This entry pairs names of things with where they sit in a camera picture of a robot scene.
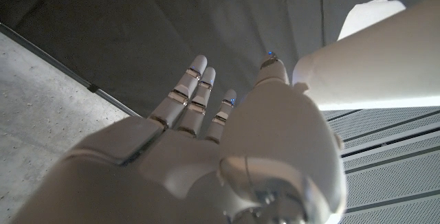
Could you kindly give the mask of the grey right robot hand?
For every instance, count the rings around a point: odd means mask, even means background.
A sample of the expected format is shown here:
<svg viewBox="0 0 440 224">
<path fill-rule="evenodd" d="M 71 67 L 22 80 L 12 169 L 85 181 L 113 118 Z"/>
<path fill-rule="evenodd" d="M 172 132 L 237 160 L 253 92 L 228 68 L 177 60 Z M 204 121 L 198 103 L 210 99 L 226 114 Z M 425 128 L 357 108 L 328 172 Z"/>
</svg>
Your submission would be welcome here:
<svg viewBox="0 0 440 224">
<path fill-rule="evenodd" d="M 68 150 L 13 223 L 338 223 L 347 205 L 341 139 L 307 86 L 269 52 L 241 102 L 229 91 L 207 133 L 215 71 L 198 56 L 146 118 Z"/>
</svg>

